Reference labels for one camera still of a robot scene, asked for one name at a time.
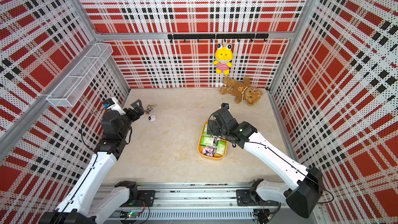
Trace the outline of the green tissue pack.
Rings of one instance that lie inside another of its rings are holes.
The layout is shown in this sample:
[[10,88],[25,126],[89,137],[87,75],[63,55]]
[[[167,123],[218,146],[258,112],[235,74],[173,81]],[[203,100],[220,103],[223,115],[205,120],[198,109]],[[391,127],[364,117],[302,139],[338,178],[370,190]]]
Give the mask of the green tissue pack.
[[207,128],[208,128],[208,124],[205,124],[204,129],[203,129],[203,135],[208,135]]
[[212,136],[202,136],[200,140],[200,146],[203,147],[213,147],[214,138]]
[[227,149],[227,143],[224,141],[218,141],[215,148],[215,153],[224,156]]

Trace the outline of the pink tissue pack bottom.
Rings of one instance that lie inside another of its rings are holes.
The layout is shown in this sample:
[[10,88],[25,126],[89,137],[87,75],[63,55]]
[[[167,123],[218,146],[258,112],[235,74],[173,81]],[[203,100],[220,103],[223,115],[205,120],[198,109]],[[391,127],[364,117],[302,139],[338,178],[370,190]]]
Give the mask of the pink tissue pack bottom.
[[214,157],[215,148],[214,147],[203,147],[201,154],[204,155],[205,157]]

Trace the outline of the yellow storage tray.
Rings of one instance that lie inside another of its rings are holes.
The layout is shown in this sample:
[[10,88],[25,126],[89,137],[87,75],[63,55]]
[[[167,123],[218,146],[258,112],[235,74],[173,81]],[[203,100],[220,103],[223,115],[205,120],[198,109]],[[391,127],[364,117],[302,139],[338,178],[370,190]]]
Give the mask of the yellow storage tray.
[[221,160],[226,156],[227,150],[228,142],[212,135],[210,130],[208,130],[208,121],[206,121],[198,142],[198,153],[204,158]]

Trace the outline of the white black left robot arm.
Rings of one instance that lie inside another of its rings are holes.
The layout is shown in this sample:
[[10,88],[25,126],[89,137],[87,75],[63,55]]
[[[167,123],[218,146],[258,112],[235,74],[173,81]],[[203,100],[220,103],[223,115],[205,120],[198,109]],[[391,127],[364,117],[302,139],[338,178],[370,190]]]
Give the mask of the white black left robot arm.
[[102,224],[122,204],[138,200],[136,182],[121,181],[108,196],[97,205],[92,205],[104,178],[130,142],[132,123],[145,113],[141,100],[132,103],[130,108],[121,108],[112,97],[106,99],[103,105],[106,109],[101,122],[103,137],[96,146],[89,165],[64,200],[54,211],[45,212],[39,223]]

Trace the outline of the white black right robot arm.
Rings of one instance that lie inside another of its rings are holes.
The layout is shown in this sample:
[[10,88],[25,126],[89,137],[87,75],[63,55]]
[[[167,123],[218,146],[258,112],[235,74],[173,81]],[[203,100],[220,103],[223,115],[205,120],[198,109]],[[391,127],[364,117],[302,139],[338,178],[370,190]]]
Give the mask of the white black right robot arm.
[[229,143],[253,154],[283,180],[282,183],[265,180],[255,183],[255,197],[287,204],[300,217],[310,217],[325,191],[323,175],[319,169],[308,168],[289,158],[247,122],[226,130],[211,120],[207,131],[213,135],[221,134]]

